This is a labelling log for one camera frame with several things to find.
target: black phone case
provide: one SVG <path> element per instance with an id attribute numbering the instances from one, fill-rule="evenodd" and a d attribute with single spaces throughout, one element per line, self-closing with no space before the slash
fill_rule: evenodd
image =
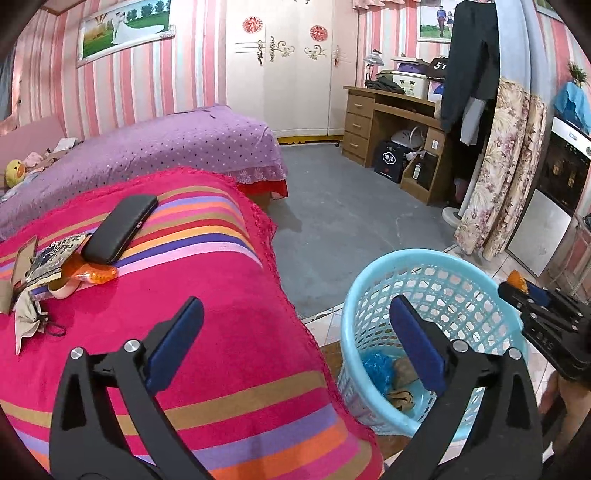
<path id="1" fill-rule="evenodd" d="M 116 262 L 157 206 L 154 195 L 132 195 L 121 200 L 82 248 L 84 260 L 101 265 Z"/>

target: potted plant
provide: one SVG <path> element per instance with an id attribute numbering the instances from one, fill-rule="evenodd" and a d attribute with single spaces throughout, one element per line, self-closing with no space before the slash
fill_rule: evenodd
<path id="1" fill-rule="evenodd" d="M 569 62 L 569 72 L 570 76 L 573 78 L 573 83 L 577 87 L 583 88 L 583 85 L 587 83 L 587 72 L 573 61 Z"/>

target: human hand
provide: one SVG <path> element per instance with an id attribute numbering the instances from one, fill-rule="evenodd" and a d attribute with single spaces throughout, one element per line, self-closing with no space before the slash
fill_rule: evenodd
<path id="1" fill-rule="evenodd" d="M 565 380 L 558 372 L 554 372 L 548 379 L 548 386 L 542 395 L 538 408 L 540 414 L 545 415 L 558 396 L 566 406 L 566 417 L 560 433 L 554 440 L 554 453 L 566 450 L 591 410 L 591 391 L 579 383 Z"/>

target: light blue plastic basket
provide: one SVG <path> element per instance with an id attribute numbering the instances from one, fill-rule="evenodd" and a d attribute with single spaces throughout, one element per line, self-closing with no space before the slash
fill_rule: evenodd
<path id="1" fill-rule="evenodd" d="M 380 435 L 412 437 L 436 399 L 417 380 L 409 390 L 415 407 L 401 413 L 369 379 L 359 353 L 371 349 L 405 356 L 389 322 L 389 305 L 405 295 L 424 320 L 437 323 L 449 339 L 465 340 L 475 351 L 502 355 L 510 346 L 528 350 L 517 311 L 498 297 L 497 285 L 474 265 L 433 250 L 400 250 L 367 266 L 351 286 L 341 321 L 343 366 L 338 386 L 361 423 Z M 480 407 L 474 390 L 454 441 L 465 440 Z"/>

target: black jacket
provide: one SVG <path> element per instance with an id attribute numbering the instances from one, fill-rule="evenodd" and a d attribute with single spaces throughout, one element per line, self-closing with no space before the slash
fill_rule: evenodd
<path id="1" fill-rule="evenodd" d="M 470 97 L 496 98 L 501 76 L 495 4 L 463 1 L 456 7 L 441 100 L 441 126 L 449 133 Z"/>

